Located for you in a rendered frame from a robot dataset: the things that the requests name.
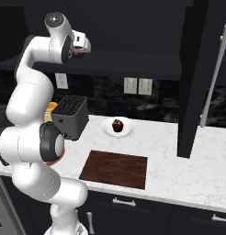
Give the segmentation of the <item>dark wooden cutting board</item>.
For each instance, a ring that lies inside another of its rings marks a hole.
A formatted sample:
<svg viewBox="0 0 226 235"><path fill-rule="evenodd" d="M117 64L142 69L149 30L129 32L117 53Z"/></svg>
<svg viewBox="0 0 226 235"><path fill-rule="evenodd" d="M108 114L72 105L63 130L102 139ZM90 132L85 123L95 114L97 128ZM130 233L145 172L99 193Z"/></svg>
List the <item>dark wooden cutting board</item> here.
<svg viewBox="0 0 226 235"><path fill-rule="evenodd" d="M80 180L145 189L147 157L91 150Z"/></svg>

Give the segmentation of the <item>orange pastry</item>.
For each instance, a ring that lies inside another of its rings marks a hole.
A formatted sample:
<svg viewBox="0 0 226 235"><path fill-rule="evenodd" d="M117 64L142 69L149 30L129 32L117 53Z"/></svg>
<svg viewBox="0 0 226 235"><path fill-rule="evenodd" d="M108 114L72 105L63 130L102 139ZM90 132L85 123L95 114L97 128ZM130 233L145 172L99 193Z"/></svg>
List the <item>orange pastry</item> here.
<svg viewBox="0 0 226 235"><path fill-rule="evenodd" d="M45 114L44 114L44 121L47 122L47 121L52 121L52 118L51 118L51 112L54 110L54 108L57 106L58 104L56 102L50 102L46 111L45 111Z"/></svg>

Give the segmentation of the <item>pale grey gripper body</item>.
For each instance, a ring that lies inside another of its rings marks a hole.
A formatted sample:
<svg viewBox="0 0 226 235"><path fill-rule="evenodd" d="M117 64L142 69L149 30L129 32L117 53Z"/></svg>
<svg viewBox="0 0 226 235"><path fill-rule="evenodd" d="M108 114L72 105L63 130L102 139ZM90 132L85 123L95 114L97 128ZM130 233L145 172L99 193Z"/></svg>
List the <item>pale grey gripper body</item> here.
<svg viewBox="0 0 226 235"><path fill-rule="evenodd" d="M73 46L73 56L75 57L75 59L82 59L87 53L91 52L91 43L90 41L87 39L85 41L85 44L83 47L81 46Z"/></svg>

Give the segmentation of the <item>black open cabinet door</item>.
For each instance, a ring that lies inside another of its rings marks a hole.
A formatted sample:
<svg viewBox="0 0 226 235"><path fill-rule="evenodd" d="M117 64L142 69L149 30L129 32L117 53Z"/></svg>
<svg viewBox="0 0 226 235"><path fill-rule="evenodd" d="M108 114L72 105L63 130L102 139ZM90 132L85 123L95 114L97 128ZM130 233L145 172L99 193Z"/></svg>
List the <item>black open cabinet door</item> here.
<svg viewBox="0 0 226 235"><path fill-rule="evenodd" d="M196 70L200 43L204 27L213 0L194 0L192 6L186 8L183 33L180 43L179 57L182 65L179 87L179 119L177 132L177 156L190 158L192 144L187 142L189 133L185 126L188 118L188 102Z"/></svg>

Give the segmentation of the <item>dark grey toaster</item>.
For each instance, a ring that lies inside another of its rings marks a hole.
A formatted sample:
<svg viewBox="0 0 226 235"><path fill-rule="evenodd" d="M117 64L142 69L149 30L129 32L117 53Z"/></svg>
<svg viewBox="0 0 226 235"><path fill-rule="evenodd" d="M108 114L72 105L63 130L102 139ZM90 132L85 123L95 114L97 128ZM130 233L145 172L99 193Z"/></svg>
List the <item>dark grey toaster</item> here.
<svg viewBox="0 0 226 235"><path fill-rule="evenodd" d="M89 121L87 98L65 96L52 110L51 118L66 140L78 140Z"/></svg>

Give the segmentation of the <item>white plate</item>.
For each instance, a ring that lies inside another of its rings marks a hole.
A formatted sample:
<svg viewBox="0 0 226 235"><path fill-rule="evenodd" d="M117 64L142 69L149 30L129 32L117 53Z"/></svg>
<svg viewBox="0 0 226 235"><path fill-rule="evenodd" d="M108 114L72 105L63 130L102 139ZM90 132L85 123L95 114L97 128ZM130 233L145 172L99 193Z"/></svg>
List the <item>white plate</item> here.
<svg viewBox="0 0 226 235"><path fill-rule="evenodd" d="M123 129L121 132L116 132L112 124L115 120L120 120L123 124ZM100 124L101 130L111 138L126 138L135 132L135 123L127 117L109 117Z"/></svg>

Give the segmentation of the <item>white wall outlet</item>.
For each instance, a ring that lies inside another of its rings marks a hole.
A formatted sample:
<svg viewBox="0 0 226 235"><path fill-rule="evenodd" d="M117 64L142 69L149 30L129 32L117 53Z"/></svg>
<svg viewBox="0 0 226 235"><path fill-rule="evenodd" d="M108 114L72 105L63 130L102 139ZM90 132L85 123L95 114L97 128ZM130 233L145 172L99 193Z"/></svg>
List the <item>white wall outlet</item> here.
<svg viewBox="0 0 226 235"><path fill-rule="evenodd" d="M67 75L65 73L56 73L55 79L59 89L68 89Z"/></svg>
<svg viewBox="0 0 226 235"><path fill-rule="evenodd" d="M151 95L152 89L153 89L152 79L145 79L145 78L139 79L139 89L138 89L139 95Z"/></svg>
<svg viewBox="0 0 226 235"><path fill-rule="evenodd" d="M124 78L124 93L129 95L137 94L137 78Z"/></svg>

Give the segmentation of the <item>chocolate cupcake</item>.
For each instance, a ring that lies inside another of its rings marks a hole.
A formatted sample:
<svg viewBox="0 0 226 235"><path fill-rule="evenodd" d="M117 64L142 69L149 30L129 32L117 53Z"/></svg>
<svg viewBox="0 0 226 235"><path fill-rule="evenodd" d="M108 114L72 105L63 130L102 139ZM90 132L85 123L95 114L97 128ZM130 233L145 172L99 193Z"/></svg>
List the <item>chocolate cupcake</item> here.
<svg viewBox="0 0 226 235"><path fill-rule="evenodd" d="M121 132L123 130L124 124L121 120L115 119L112 123L112 128L115 132Z"/></svg>

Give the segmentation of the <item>grey appliance front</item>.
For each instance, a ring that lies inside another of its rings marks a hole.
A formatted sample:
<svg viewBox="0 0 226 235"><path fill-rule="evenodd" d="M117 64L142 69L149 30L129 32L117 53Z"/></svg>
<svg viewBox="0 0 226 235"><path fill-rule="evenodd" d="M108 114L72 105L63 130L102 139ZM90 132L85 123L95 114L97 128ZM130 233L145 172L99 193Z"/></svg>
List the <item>grey appliance front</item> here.
<svg viewBox="0 0 226 235"><path fill-rule="evenodd" d="M0 235L19 235L16 222L13 218L13 211L9 205L6 194L0 183Z"/></svg>

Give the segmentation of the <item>black upper cabinet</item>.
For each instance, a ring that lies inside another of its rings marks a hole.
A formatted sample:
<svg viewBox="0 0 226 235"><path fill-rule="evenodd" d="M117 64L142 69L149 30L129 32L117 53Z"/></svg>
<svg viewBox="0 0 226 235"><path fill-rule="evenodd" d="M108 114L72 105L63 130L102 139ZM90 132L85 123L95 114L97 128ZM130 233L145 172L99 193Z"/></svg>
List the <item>black upper cabinet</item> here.
<svg viewBox="0 0 226 235"><path fill-rule="evenodd" d="M36 63L49 73L118 75L177 80L185 14L194 0L0 0L9 7L12 28L46 36L44 18L61 12L90 40L84 58L64 65Z"/></svg>

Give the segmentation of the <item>black lower cabinet door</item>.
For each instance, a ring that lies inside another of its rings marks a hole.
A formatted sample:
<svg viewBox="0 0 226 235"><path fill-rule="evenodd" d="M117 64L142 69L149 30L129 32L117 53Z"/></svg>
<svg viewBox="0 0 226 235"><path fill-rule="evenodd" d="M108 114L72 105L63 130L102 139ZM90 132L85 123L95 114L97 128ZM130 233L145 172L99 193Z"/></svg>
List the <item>black lower cabinet door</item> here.
<svg viewBox="0 0 226 235"><path fill-rule="evenodd" d="M166 235L168 222L152 216L103 210L93 214L95 235ZM86 212L81 221L89 231Z"/></svg>

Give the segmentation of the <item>black drawer front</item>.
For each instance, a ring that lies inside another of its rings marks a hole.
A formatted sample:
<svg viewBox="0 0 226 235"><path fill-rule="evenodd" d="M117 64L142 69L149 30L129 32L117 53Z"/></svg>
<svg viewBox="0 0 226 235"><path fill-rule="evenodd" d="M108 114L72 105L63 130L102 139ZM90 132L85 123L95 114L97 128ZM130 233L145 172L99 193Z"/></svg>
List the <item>black drawer front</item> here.
<svg viewBox="0 0 226 235"><path fill-rule="evenodd" d="M129 207L126 205L114 204L112 203L112 199L114 197L123 201L134 200L136 202L136 207ZM172 208L173 208L172 205L162 203L162 202L156 202L152 200L146 200L146 199L135 198L135 197L130 197L130 196L113 195L109 193L102 193L102 192L96 192L96 191L89 191L88 198L95 202L109 203L110 205L117 205L117 206L129 208L129 209L135 209L140 212L152 214L153 216L156 216L157 218L164 218L164 219L170 218Z"/></svg>
<svg viewBox="0 0 226 235"><path fill-rule="evenodd" d="M226 218L218 211L173 206L167 235L226 235L226 223L211 220L213 214Z"/></svg>

